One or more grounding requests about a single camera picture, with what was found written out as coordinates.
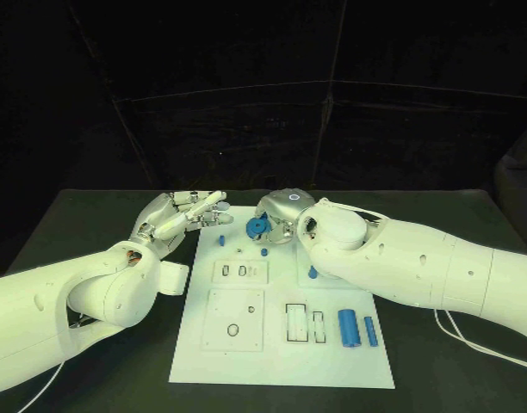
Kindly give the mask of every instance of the white board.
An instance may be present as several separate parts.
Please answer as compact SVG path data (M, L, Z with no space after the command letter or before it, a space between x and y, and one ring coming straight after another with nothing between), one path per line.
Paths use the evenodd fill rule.
M343 280L308 279L297 240L284 245L251 241L245 222L253 207L232 206L227 213L230 225L200 230L170 382L392 389L372 295ZM341 345L337 311L346 308L360 333L354 348ZM377 347L369 345L366 316Z

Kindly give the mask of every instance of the blue gear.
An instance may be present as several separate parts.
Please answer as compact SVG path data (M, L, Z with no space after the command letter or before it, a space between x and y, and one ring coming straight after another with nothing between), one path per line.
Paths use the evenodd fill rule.
M245 230L246 230L246 236L251 239L253 239L258 235L272 230L272 226L269 224L269 221L266 220L265 213L261 215L261 218L251 218L246 221Z

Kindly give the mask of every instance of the small blue block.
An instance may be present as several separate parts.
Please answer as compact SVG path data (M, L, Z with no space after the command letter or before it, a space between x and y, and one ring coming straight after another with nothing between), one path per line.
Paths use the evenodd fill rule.
M315 277L317 277L317 270L315 270L315 268L314 268L313 266L310 266L310 269L308 269L308 278L310 278L311 280L314 280Z
M344 347L359 347L360 336L353 310L340 310L337 312L337 321L340 322L341 345Z
M366 336L369 338L369 345L377 347L377 337L375 336L375 327L372 326L372 318L364 317Z

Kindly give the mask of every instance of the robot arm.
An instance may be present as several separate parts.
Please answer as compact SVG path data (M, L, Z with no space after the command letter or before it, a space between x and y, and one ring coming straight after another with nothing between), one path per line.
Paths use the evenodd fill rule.
M295 236L321 275L399 304L465 312L527 336L527 255L327 199L297 205L291 194L301 199L292 189L265 195L255 219L265 214L292 228L281 242Z
M132 326L157 292L183 293L189 268L160 262L184 231L232 221L225 193L160 194L129 240L106 251L0 278L0 391ZM93 322L69 326L66 307Z

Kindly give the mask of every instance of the oval hole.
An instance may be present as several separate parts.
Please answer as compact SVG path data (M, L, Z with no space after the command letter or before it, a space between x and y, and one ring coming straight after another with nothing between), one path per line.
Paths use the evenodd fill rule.
M33 304L36 305L37 311L43 311L43 300L39 294L33 296Z
M238 334L238 326L230 324L226 328L227 335L233 337Z

